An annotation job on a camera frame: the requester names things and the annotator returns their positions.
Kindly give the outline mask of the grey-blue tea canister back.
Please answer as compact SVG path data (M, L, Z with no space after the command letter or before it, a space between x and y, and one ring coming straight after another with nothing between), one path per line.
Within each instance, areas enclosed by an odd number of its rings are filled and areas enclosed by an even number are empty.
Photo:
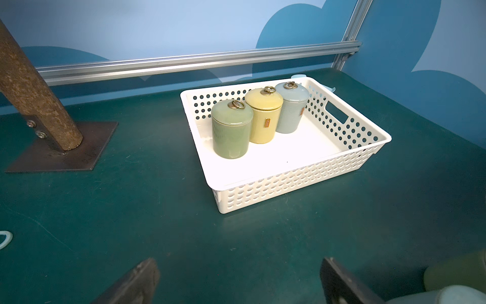
M276 131L281 134L293 133L301 121L310 93L304 86L294 81L279 83L275 88L283 97Z

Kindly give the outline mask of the pale blue tea canister front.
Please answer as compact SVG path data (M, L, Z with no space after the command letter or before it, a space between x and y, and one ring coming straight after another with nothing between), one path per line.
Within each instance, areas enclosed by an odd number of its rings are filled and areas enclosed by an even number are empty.
M387 303L396 304L438 304L438 303L450 303L450 304L473 304L483 303L485 304L485 293L478 291L468 286L448 286L441 290L427 291L423 293L417 293L413 295L401 296Z

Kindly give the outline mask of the white perforated plastic basket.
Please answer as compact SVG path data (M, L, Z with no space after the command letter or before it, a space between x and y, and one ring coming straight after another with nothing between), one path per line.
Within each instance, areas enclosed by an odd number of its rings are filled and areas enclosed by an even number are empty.
M190 89L180 94L207 185L222 214L358 170L391 135L311 77L296 79L310 93L291 134L250 144L229 160L213 150L210 111L221 100L243 98L268 81Z

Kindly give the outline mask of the right aluminium frame post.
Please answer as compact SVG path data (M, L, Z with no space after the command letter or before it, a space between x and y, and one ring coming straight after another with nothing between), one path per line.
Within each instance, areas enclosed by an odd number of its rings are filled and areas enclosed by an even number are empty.
M372 0L358 0L354 7L353 13L349 19L348 26L343 35L342 42L355 41L359 30L361 29L363 22L367 16L367 13L372 5ZM356 51L352 51L344 54L337 54L334 58L332 68L336 70L342 70L345 62L349 57L355 54Z

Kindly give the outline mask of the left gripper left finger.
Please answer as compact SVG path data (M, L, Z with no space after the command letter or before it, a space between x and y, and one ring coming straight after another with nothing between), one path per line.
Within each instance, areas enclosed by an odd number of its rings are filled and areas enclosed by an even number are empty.
M138 263L92 303L152 303L159 283L154 258Z

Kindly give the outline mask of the olive yellow tea canister front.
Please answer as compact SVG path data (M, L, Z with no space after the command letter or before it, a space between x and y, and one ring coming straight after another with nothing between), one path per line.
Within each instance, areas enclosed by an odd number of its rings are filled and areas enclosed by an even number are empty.
M426 291L461 285L485 293L485 249L427 267L423 284Z

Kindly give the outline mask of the yellow tea canister back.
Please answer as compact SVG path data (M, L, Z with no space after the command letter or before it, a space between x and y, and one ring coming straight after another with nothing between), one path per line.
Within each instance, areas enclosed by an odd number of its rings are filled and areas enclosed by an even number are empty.
M284 103L283 97L273 86L250 90L245 96L246 105L253 110L250 142L269 143L275 136Z

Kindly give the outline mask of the pink cherry blossom tree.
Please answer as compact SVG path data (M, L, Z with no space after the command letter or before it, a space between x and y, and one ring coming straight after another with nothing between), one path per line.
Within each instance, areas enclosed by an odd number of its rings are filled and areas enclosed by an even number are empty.
M22 115L35 117L59 149L70 151L82 143L81 131L5 24L1 24L1 92Z

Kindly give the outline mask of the back aluminium frame bar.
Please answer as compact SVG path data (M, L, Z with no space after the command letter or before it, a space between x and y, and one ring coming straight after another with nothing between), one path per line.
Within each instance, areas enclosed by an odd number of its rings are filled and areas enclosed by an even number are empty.
M305 46L38 67L37 71L47 85L61 86L164 73L349 54L359 51L361 45L362 43L359 41L341 41L338 43Z

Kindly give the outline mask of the green tea canister back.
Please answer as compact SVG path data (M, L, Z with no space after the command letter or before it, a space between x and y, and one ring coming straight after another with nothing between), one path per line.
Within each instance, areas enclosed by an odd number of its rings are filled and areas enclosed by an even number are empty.
M212 107L214 152L226 159L244 156L249 148L253 110L240 100L222 100Z

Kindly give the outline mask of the teal dustpan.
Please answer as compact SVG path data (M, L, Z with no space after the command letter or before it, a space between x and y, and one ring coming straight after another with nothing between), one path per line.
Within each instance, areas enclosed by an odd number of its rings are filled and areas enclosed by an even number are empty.
M299 79L299 78L303 78L303 77L307 77L306 74L295 74L295 75L292 75L291 78L292 79ZM325 87L327 90L331 91L331 92L335 92L336 88L335 87L329 87L329 86L325 86L325 85L322 85L323 87Z

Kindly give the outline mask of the dark metal tree base plate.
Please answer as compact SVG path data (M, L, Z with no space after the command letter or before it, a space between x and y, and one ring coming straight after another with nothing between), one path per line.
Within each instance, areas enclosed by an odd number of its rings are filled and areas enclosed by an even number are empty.
M6 173L93 170L118 127L117 122L77 122L83 140L77 148L65 151L35 115L24 118L37 139L5 170Z

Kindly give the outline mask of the teal hand brush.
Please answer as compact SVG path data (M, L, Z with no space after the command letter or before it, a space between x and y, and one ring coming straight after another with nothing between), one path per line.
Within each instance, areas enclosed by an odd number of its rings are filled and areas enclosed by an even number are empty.
M13 234L10 231L0 231L1 243L0 250L6 248L13 239Z

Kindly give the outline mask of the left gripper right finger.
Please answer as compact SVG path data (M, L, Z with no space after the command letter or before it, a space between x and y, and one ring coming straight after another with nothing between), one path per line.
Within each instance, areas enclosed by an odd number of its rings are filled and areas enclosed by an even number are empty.
M333 257L323 259L320 280L327 303L385 303Z

